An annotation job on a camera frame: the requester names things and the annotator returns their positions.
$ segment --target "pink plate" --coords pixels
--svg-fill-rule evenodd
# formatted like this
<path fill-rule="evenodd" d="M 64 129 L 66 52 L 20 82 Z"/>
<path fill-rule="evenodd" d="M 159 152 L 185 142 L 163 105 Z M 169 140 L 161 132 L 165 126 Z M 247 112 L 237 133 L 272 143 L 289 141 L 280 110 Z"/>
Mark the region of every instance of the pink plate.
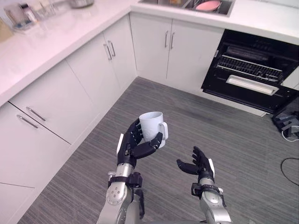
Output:
<path fill-rule="evenodd" d="M 216 10 L 219 7 L 220 3 L 221 3 L 221 1 L 219 1 L 219 0 L 206 1 L 204 3 L 199 4 L 196 7 L 196 10 L 200 10 L 200 11 L 214 11 L 214 10 Z"/>

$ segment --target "kitchen counter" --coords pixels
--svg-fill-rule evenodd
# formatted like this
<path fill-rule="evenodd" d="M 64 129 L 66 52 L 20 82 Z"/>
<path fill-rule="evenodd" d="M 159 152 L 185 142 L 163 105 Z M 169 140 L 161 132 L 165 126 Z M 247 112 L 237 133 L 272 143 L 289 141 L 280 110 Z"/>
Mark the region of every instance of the kitchen counter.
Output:
<path fill-rule="evenodd" d="M 229 17 L 144 3 L 135 3 L 131 8 L 134 12 L 232 29 L 299 44 L 299 9 L 292 7 L 256 0 L 235 0 Z"/>
<path fill-rule="evenodd" d="M 236 0 L 230 17 L 226 17 L 137 1 L 95 0 L 91 7 L 70 10 L 0 43 L 0 106 L 131 11 L 299 44 L 299 10 L 295 8 Z"/>

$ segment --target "cup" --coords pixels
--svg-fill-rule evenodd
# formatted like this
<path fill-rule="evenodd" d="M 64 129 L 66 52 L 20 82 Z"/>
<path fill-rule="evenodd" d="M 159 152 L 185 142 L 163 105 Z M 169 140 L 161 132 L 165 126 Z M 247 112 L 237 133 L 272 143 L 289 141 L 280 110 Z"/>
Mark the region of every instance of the cup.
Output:
<path fill-rule="evenodd" d="M 140 125 L 145 141 L 151 141 L 155 138 L 158 132 L 163 134 L 162 142 L 159 148 L 165 145 L 165 140 L 168 139 L 168 127 L 163 121 L 162 112 L 148 112 L 139 116 Z"/>

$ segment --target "bottle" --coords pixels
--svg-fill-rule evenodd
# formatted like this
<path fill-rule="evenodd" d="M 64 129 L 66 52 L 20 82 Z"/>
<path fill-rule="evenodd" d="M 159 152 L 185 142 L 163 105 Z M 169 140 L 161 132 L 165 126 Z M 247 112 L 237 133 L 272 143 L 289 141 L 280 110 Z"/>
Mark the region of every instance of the bottle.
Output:
<path fill-rule="evenodd" d="M 32 22 L 37 22 L 36 17 L 34 16 L 31 8 L 28 6 L 28 4 L 22 4 L 21 8 L 24 12 L 24 14 L 27 16 L 27 18 Z"/>

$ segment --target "floor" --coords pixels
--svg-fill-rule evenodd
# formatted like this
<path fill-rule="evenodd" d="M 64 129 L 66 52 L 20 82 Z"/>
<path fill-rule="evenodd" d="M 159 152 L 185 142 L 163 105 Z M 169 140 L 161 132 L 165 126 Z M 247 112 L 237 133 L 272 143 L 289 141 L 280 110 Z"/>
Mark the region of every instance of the floor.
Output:
<path fill-rule="evenodd" d="M 137 78 L 51 180 L 19 224 L 95 224 L 105 202 L 107 172 L 115 170 L 120 133 L 140 114 L 162 111 L 169 139 L 138 160 L 143 176 L 144 221 L 204 220 L 191 195 L 196 176 L 176 159 L 191 162 L 192 147 L 212 158 L 235 224 L 298 224 L 299 189 L 283 177 L 280 162 L 299 156 L 299 141 L 286 142 L 263 118 L 164 85 Z M 299 181 L 298 161 L 283 169 Z"/>

